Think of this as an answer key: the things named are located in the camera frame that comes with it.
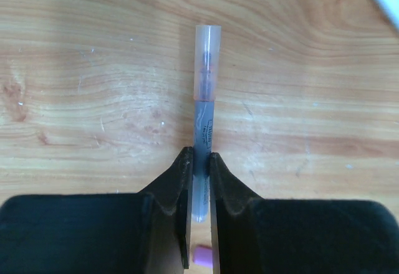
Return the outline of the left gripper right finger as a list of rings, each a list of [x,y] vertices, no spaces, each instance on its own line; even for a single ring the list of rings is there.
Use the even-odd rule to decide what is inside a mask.
[[[209,160],[215,273],[397,273],[398,223],[365,200],[265,199]]]

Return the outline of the pink pen cap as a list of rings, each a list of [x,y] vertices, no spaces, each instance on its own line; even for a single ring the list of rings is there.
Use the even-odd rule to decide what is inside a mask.
[[[212,248],[198,245],[193,252],[193,262],[207,268],[213,267],[213,251]]]

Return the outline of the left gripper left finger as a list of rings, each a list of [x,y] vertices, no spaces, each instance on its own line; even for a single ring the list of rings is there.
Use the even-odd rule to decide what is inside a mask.
[[[1,206],[2,273],[183,273],[193,150],[137,193],[31,194]]]

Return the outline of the clear cap grey pen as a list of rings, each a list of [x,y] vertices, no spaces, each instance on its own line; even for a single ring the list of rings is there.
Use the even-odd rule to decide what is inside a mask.
[[[219,73],[221,26],[198,25],[195,35],[192,218],[204,222],[209,204],[209,157]]]

